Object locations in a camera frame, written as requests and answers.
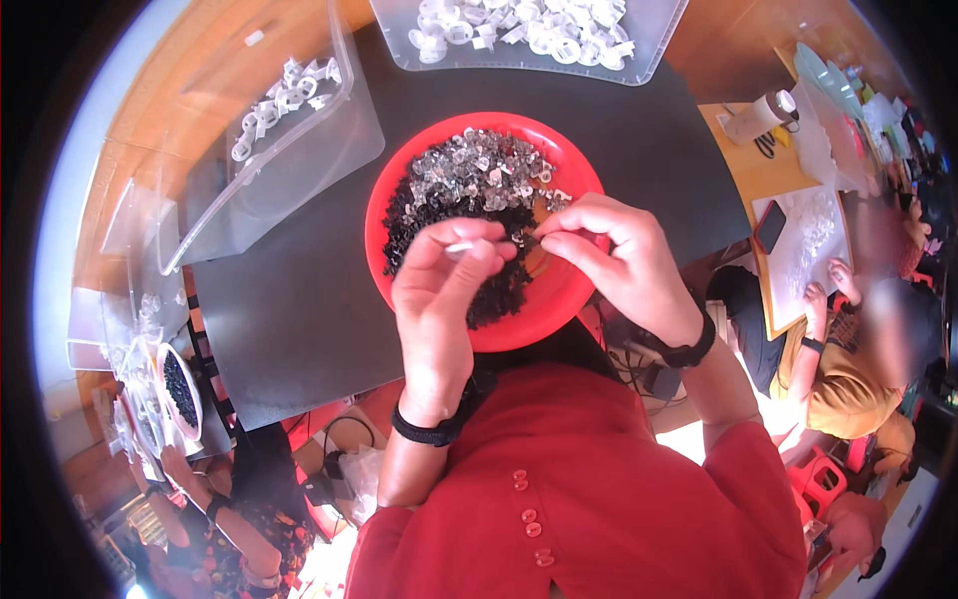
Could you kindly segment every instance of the wristwatch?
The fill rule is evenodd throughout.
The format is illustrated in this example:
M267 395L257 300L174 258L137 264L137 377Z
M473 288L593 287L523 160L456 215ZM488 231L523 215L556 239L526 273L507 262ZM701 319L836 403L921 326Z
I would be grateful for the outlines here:
M660 352L662 360L671 368L698 366L716 341L716 323L712 322L712 317L698 305L698 302L696 306L702 312L702 336L698 338L698 343L695 345L670 347Z
M435 428L423 428L409 424L399 413L399 402L396 402L396 407L393 408L393 428L399 435L410 441L437 448L445 447L459 437L463 425L486 400L486 397L495 388L495 384L495 373L474 370L472 376L466 382L466 388L463 390L463 397L459 401L459 408L456 409L456 413L452 415L452 418L440 422Z

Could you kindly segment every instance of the wooden table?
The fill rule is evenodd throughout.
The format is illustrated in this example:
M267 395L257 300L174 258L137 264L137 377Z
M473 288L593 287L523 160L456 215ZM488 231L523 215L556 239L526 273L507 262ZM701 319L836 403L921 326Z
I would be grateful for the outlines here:
M729 105L736 110L741 110L748 106L748 103ZM728 114L722 104L702 104L698 107L698 111L701 112L702 118L705 119L709 130L715 137L718 149L721 150L725 163L728 165L728 170L732 173L732 178L735 180L735 185L741 196L742 206L748 215L748 222L753 231L758 226L759 219L752 209L752 201L821 185L821 183L802 172L794 143L788 148L781 143L776 144L775 157L769 159L756 148L755 144L739 146L729 140L718 119L719 115ZM848 221L844 218L844 215L842 219L845 221L847 233ZM762 288L765 330L768 333L768 339L771 340L787 331L795 321L778 329L772 326L768 263L765 254L756 250L754 242L752 242L752 253L755 256L756 267L759 271L759 284Z

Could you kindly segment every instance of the red stool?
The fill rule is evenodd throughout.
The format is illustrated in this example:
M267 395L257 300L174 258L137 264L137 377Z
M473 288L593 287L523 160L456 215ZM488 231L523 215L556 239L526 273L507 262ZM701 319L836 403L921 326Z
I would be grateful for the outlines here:
M812 515L821 518L832 502L848 489L848 481L824 451L818 446L811 449L809 463L802 468L790 466L787 473L792 487L807 502Z
M791 496L795 499L795 505L798 507L798 519L801 520L802 526L805 526L812 519L809 503L805 501L801 493L795 490L795 487L791 488Z

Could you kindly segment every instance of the black cable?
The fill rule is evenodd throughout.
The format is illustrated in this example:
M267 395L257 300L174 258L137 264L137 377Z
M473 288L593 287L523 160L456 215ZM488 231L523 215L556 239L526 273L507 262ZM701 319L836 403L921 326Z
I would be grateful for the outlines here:
M323 438L323 468L319 469L319 472L322 472L323 470L326 469L326 447L327 447L326 444L330 439L330 428L332 428L332 425L336 424L337 422L341 420L355 420L361 425L363 425L363 427L366 428L366 431L369 432L369 438L370 438L369 447L373 448L376 446L376 436L373 434L373 430L369 427L369 425L365 423L365 421L363 421L362 419L356 418L355 416L337 416L333 418L332 420L330 420L330 423L323 428L323 432L326 433L326 436Z

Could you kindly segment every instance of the clear plastic box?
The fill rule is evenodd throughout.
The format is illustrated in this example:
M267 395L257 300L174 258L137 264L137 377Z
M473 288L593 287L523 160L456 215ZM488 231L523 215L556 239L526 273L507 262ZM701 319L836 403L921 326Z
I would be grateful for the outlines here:
M418 29L421 0L371 0L376 20L386 37L396 64L407 71L462 69L472 67L530 69L581 75L622 85L648 83L665 53L678 20L689 0L626 0L626 15L619 22L635 42L635 58L626 58L626 68L610 71L602 65L559 64L550 56L539 56L524 42L496 41L494 52L475 50L472 44L449 44L445 58L431 64L420 62L419 50L409 41L409 31ZM507 30L499 30L501 36Z
M295 58L320 67L334 58L341 82L320 79L313 98L231 155L242 120ZM179 208L156 222L163 274L180 265L239 254L332 183L379 156L385 140L336 0L275 0L239 27L190 77L168 117L164 169L197 154Z

